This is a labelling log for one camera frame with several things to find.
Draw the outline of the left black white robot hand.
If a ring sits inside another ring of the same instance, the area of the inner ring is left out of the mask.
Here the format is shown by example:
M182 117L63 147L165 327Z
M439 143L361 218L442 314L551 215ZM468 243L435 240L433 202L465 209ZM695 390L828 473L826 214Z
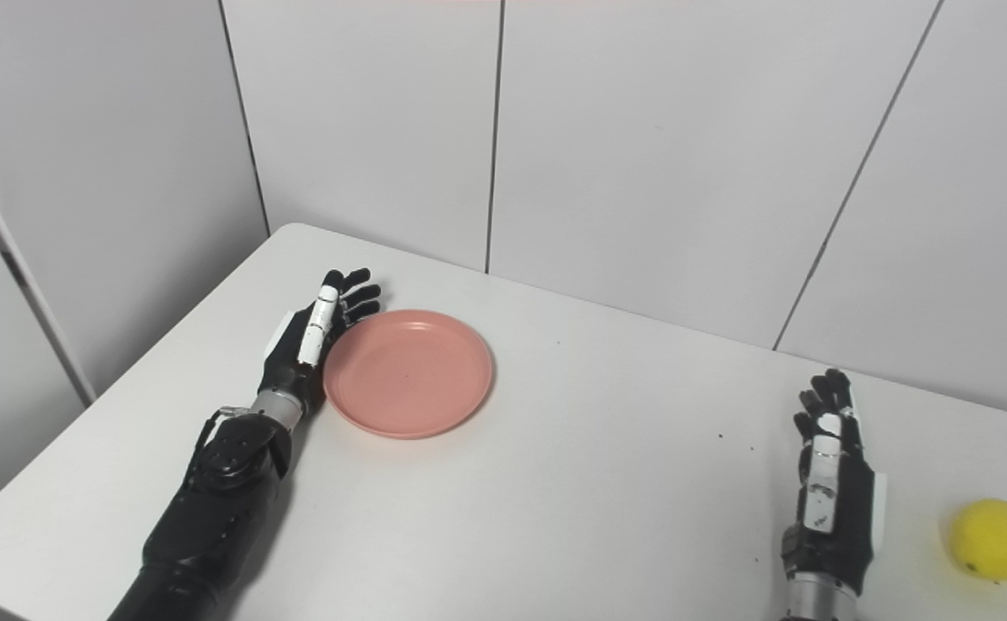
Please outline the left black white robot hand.
M380 285L369 268L327 272L317 298L287 315L264 361L258 392L288 394L311 411L322 401L323 365L342 335L380 313Z

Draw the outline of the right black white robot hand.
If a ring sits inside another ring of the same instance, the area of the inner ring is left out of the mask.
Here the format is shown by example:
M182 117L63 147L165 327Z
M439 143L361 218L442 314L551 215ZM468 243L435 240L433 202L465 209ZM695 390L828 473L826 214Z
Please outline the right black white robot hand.
M800 488L780 547L785 574L829 575L860 596L877 537L877 472L866 460L850 378L827 369L799 400L792 420L802 436Z

